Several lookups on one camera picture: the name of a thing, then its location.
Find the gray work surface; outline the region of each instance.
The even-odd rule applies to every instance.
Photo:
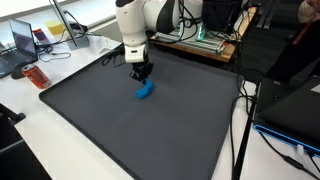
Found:
[[[241,78],[162,52],[149,57],[155,90],[145,99],[135,97],[142,84],[128,76],[131,64],[114,68],[101,60],[40,99],[135,179],[211,179]]]

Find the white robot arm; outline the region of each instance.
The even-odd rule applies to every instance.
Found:
[[[152,71],[146,30],[168,34],[181,20],[185,29],[180,39],[190,34],[196,37],[201,14],[202,0],[116,0],[116,18],[123,35],[125,60],[133,64],[130,76],[143,81]]]

